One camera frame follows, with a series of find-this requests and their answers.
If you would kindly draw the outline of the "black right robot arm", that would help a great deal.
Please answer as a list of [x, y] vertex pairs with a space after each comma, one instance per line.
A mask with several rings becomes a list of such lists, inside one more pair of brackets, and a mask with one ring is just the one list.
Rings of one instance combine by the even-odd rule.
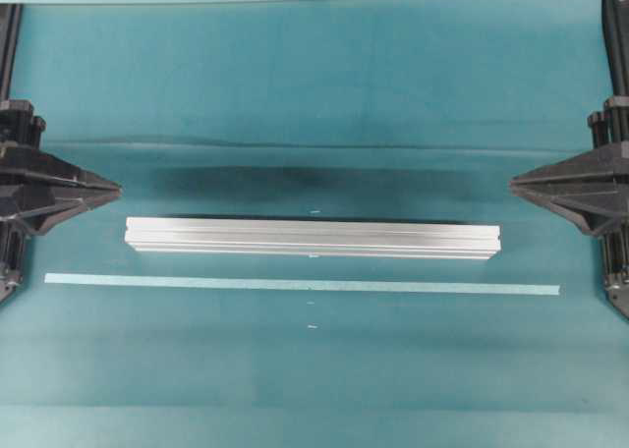
[[604, 288], [618, 304], [628, 296], [628, 0], [601, 0], [601, 22], [613, 96], [588, 117], [594, 147], [509, 188], [601, 240]]

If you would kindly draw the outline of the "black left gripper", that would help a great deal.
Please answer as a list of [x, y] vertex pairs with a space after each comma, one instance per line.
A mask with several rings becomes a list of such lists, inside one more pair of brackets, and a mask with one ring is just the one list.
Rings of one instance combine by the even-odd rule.
[[122, 187], [37, 148], [1, 144], [1, 220], [32, 236], [121, 196]]

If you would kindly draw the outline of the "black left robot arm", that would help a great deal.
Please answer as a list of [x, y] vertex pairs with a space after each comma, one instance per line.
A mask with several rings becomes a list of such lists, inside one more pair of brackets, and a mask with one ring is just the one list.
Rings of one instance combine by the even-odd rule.
[[1, 102], [1, 299], [23, 282], [27, 240], [118, 199], [121, 186], [40, 149], [45, 121]]

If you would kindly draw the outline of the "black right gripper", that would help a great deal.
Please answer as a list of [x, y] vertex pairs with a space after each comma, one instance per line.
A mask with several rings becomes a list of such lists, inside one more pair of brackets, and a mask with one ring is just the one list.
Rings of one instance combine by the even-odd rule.
[[602, 236], [628, 222], [628, 144], [614, 142], [514, 177], [510, 191]]

